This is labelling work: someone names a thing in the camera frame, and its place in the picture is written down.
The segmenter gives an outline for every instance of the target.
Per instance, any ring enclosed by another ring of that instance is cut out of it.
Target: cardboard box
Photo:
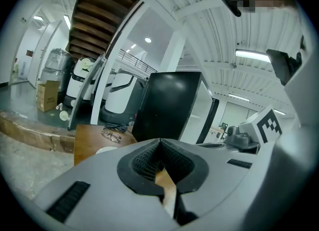
[[[37,107],[46,112],[54,109],[58,101],[58,90],[60,81],[48,80],[46,83],[38,84]]]

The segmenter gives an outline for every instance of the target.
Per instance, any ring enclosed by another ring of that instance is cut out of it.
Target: wooden base
[[[33,122],[17,113],[0,110],[0,132],[36,148],[74,152],[74,131]]]

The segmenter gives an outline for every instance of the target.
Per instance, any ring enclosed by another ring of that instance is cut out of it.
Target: cable
[[[109,130],[117,130],[121,133],[125,133],[128,130],[128,127],[125,124],[116,125],[112,123],[105,123],[104,128],[107,128]]]

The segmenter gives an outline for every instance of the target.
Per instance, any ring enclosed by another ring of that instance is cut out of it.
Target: metal railing
[[[148,66],[145,62],[141,61],[140,59],[132,56],[129,53],[126,53],[123,49],[120,50],[117,57],[129,64],[141,69],[145,73],[151,75],[152,73],[157,72],[157,70],[153,69],[152,67]]]

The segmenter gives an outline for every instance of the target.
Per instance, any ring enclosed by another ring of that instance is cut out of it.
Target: door
[[[41,35],[41,38],[35,48],[28,74],[28,80],[34,87],[36,86],[39,69],[44,58],[46,49],[61,22],[62,21],[54,21],[49,23],[43,31],[43,34]]]

